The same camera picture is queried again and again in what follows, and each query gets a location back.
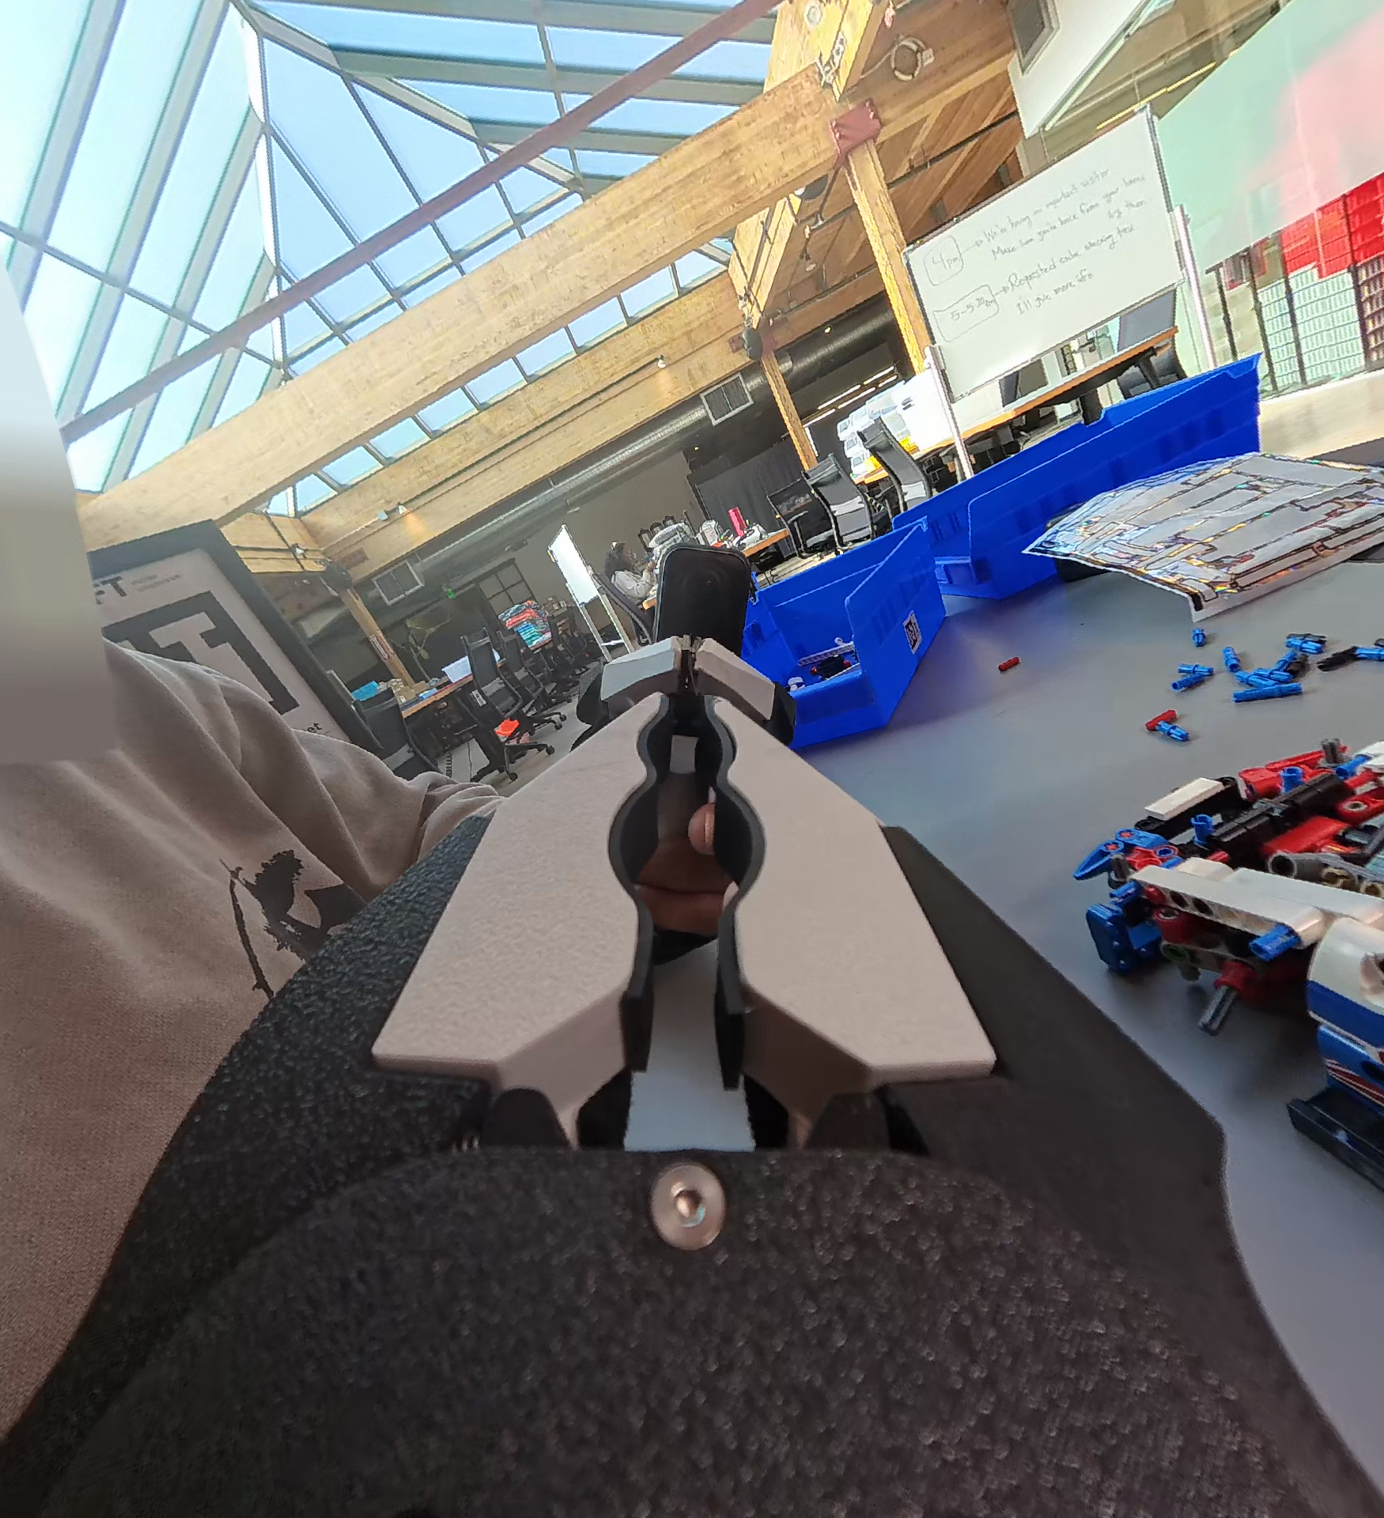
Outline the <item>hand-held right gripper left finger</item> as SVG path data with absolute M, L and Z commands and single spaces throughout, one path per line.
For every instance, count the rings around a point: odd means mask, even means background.
M 532 1091 L 567 1135 L 644 1070 L 654 922 L 640 881 L 662 844 L 676 708 L 651 694 L 489 819 L 372 1058 L 382 1072 Z

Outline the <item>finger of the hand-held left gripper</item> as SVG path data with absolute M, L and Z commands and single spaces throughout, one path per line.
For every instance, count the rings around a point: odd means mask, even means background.
M 602 672 L 606 711 L 630 711 L 644 699 L 678 696 L 689 658 L 689 640 L 659 640 L 611 661 Z
M 733 704 L 779 745 L 795 748 L 795 694 L 717 640 L 698 640 L 698 694 Z

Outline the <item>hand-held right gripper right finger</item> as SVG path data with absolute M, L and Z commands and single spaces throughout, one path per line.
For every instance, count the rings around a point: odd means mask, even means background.
M 888 1142 L 888 1093 L 992 1075 L 997 1051 L 886 827 L 730 697 L 708 700 L 719 858 L 722 1077 L 792 1146 Z

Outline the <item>person's left forearm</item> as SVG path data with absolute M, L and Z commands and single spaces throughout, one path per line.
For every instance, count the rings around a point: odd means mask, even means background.
M 361 890 L 396 882 L 459 825 L 504 805 L 491 784 L 434 772 L 406 779 L 341 737 L 298 730 L 211 667 L 116 643 L 107 658 L 119 727 L 149 741 L 145 768 L 156 779 L 173 765 L 200 792 L 194 814 L 225 822 L 230 805 L 255 805 Z

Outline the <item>grey desk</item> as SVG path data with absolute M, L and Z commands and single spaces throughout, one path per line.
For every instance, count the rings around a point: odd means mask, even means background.
M 1285 636 L 1384 636 L 1384 550 L 1209 624 L 1247 662 Z M 999 672 L 999 662 L 1022 664 Z M 1111 974 L 1075 866 L 1141 808 L 1193 778 L 1317 748 L 1384 740 L 1384 666 L 1312 673 L 1306 692 L 1234 704 L 1226 677 L 1170 689 L 1200 659 L 1173 593 L 1122 575 L 1051 579 L 1002 602 L 951 599 L 894 719 L 810 762 L 910 830 L 1222 1124 L 1239 1251 L 1274 1330 L 1384 1496 L 1384 1194 L 1291 1127 L 1323 1085 L 1307 1023 L 1241 1009 L 1196 1029 L 1206 994 L 1160 966 Z M 1179 743 L 1146 729 L 1176 710 Z

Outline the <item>person's left hand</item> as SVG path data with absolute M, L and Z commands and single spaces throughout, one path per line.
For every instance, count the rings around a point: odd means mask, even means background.
M 637 892 L 655 930 L 693 939 L 719 936 L 735 882 L 716 855 L 717 806 L 706 802 L 670 827 L 640 873 Z

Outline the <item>white standing panel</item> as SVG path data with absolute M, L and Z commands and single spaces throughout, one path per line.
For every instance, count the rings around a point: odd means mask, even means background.
M 627 655 L 625 628 L 606 590 L 591 569 L 568 526 L 561 526 L 548 544 L 548 553 L 562 575 L 572 602 L 587 623 L 589 634 L 599 643 L 603 658 L 613 661 Z

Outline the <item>small blue plastic bin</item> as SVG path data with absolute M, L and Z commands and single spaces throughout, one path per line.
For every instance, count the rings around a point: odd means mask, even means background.
M 793 692 L 795 748 L 886 727 L 947 621 L 931 531 L 910 525 L 757 591 L 742 658 L 788 688 L 801 656 L 855 647 L 860 669 Z

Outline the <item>black office chair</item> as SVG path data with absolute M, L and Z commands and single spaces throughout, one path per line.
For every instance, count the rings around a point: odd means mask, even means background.
M 902 509 L 924 504 L 935 495 L 926 470 L 899 441 L 886 420 L 867 422 L 860 428 L 860 438 L 890 477 Z
M 841 552 L 883 536 L 872 500 L 855 482 L 850 468 L 836 455 L 820 458 L 804 471 L 810 492 L 829 515 L 834 542 Z
M 556 748 L 538 738 L 540 713 L 534 710 L 531 696 L 507 673 L 493 643 L 474 637 L 461 642 L 470 670 L 470 683 L 463 697 L 475 746 L 483 757 L 475 779 L 504 776 L 515 781 L 521 756 L 554 756 Z

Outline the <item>brick-built toy race car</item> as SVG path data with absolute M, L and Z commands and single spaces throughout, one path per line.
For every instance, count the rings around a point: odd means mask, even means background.
M 1309 1017 L 1325 1086 L 1290 1123 L 1384 1192 L 1384 741 L 1195 778 L 1073 877 L 1105 887 L 1086 925 L 1111 972 L 1209 983 L 1206 1032 L 1241 1006 Z

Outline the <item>black framed printed sign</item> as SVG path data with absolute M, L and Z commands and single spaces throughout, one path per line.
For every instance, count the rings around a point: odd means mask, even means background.
M 377 749 L 350 692 L 216 523 L 94 547 L 88 563 L 102 632 L 115 645 L 224 673 L 300 730 Z

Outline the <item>beige printed sweatshirt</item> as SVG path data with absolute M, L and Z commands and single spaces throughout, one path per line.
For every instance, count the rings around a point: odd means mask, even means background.
M 0 1442 L 176 1129 L 293 974 L 268 922 L 319 939 L 308 892 L 339 917 L 390 887 L 342 881 L 255 805 L 192 813 L 202 792 L 151 756 L 0 770 Z

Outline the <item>white whiteboard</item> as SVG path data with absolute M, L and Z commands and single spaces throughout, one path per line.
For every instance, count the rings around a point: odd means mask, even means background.
M 907 250 L 950 397 L 1185 280 L 1158 125 L 1143 109 Z

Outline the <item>scatter of blue pins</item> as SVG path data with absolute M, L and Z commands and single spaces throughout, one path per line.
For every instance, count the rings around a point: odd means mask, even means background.
M 1212 645 L 1203 628 L 1195 629 L 1192 643 L 1206 656 L 1176 667 L 1176 678 L 1170 685 L 1173 694 L 1189 694 L 1225 677 L 1238 705 L 1299 697 L 1312 673 L 1339 673 L 1356 666 L 1384 667 L 1384 637 L 1353 642 L 1296 631 L 1285 636 L 1283 651 L 1272 661 L 1247 661 L 1234 645 Z

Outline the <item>stack of white crates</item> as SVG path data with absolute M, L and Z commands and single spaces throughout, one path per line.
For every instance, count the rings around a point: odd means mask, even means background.
M 1353 269 L 1315 266 L 1257 289 L 1263 368 L 1277 394 L 1323 386 L 1367 370 L 1364 316 Z

